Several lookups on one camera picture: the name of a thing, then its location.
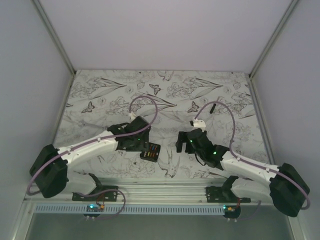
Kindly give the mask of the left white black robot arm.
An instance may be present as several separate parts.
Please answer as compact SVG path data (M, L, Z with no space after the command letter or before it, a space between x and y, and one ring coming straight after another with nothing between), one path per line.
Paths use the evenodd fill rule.
M151 124L143 117L137 116L131 122L114 124L100 134L75 145L55 147L53 144L42 148L31 166L31 181L38 193L46 199L60 194L71 182L68 173L75 166L92 158L115 151L144 152L149 149L149 132Z

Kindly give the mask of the black fuse box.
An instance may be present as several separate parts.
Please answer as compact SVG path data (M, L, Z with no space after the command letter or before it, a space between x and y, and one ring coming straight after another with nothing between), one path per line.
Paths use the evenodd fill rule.
M160 150L161 150L161 146L159 144L150 142L147 150L142 151L139 157L142 160L156 163L160 155Z

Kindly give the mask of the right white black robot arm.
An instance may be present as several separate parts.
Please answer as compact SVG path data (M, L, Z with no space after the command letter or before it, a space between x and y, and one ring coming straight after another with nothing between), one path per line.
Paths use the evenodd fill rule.
M200 128L179 132L175 146L178 153L185 146L186 153L195 154L206 166L229 174L224 184L209 195L210 199L225 203L237 199L272 203L289 217L296 217L311 205L310 188L290 164L277 166L240 156L226 146L213 144Z

